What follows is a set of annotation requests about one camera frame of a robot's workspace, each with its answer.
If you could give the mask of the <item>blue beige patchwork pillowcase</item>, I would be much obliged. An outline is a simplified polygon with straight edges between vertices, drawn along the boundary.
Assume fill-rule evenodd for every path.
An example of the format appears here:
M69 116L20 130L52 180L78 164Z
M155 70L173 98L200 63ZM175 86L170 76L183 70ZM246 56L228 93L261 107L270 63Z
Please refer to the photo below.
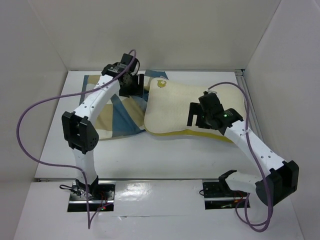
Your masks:
M145 131L145 112L151 80L154 78L167 80L168 76L164 71L148 69L144 73L142 96L112 96L103 107L94 126L101 141L133 136Z

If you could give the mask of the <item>cream and yellow pillow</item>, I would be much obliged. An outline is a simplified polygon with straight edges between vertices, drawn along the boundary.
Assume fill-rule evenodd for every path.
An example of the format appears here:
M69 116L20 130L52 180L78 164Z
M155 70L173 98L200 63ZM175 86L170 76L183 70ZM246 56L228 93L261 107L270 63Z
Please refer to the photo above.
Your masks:
M153 78L144 115L145 130L157 137L195 136L230 143L219 131L203 129L193 123L187 126L190 103L198 103L209 84L194 85Z

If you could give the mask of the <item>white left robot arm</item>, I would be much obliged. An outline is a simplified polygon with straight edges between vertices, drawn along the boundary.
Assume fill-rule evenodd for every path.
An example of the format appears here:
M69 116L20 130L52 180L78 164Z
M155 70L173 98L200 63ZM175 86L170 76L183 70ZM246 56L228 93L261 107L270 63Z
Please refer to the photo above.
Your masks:
M76 178L77 190L88 200L99 193L94 148L99 140L128 137L144 132L148 92L139 60L125 53L119 62L108 64L97 83L86 90L83 101L72 112L64 112L64 139L72 149L75 164L84 173Z

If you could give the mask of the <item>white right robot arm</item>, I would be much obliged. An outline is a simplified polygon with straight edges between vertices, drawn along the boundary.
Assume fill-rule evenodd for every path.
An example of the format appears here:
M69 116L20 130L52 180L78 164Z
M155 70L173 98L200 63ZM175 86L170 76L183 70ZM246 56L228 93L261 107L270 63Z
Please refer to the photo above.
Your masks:
M274 153L248 126L233 108L224 109L215 92L205 91L199 102L189 105L187 125L217 130L256 164L260 175L229 170L219 179L218 190L223 196L234 191L256 193L266 206L275 206L298 187L299 166Z

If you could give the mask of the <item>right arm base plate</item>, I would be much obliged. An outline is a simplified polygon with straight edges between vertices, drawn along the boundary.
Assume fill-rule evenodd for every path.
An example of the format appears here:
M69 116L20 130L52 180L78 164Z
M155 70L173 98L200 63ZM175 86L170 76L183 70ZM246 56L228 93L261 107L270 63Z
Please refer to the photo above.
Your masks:
M225 188L219 181L204 181L199 194L204 198L206 210L244 208L248 196L246 192Z

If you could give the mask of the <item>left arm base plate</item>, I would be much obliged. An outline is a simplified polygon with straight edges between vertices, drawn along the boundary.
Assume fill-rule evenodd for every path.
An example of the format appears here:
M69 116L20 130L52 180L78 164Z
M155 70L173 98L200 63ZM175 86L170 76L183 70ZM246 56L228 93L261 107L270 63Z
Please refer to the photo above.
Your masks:
M73 183L71 186L61 184L59 188L61 190L69 191L69 200L67 212L79 213L87 211L87 199L90 212L112 212L114 210L114 199L115 199L115 184L114 183L103 183L98 186L97 192L92 195L87 193L85 190L78 188Z

